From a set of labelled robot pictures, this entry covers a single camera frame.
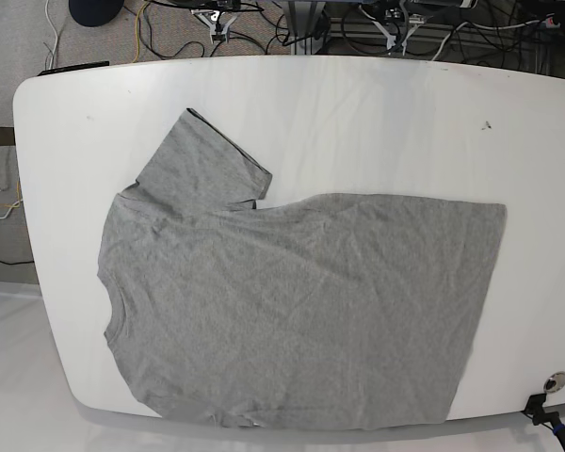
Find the grey t-shirt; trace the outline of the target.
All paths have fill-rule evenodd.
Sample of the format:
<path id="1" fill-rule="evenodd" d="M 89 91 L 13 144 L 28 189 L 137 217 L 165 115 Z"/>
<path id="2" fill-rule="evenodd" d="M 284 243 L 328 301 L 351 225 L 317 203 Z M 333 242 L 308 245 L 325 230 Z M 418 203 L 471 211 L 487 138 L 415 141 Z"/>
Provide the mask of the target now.
<path id="1" fill-rule="evenodd" d="M 224 427 L 445 421 L 506 207 L 324 194 L 258 208 L 271 178 L 188 109 L 114 198 L 98 276 L 134 398 Z"/>

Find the silver table grommet right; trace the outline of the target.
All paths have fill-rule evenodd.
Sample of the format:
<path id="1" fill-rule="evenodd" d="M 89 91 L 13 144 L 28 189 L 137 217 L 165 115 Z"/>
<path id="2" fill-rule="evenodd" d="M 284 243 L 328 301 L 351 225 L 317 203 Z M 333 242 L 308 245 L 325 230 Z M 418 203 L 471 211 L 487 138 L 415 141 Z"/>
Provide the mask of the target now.
<path id="1" fill-rule="evenodd" d="M 558 371 L 551 375 L 543 385 L 546 394 L 553 394 L 565 386 L 565 371 Z"/>

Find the dark blue round object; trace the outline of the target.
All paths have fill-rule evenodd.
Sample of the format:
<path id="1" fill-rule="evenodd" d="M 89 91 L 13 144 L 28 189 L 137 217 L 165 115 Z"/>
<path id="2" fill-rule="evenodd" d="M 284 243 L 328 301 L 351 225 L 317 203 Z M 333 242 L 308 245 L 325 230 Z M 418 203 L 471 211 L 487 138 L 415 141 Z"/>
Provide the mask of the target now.
<path id="1" fill-rule="evenodd" d="M 123 7 L 123 0 L 69 0 L 74 21 L 84 27 L 99 27 L 111 22 Z"/>

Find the metal table leg frame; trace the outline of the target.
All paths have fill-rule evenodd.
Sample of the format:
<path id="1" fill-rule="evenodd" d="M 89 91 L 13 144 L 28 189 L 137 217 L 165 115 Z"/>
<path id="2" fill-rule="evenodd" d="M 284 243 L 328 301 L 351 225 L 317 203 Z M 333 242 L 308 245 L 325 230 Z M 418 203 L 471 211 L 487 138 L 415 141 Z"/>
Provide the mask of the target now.
<path id="1" fill-rule="evenodd" d="M 316 55 L 325 44 L 330 28 L 325 1 L 281 1 L 286 20 L 284 47 L 294 56 Z"/>

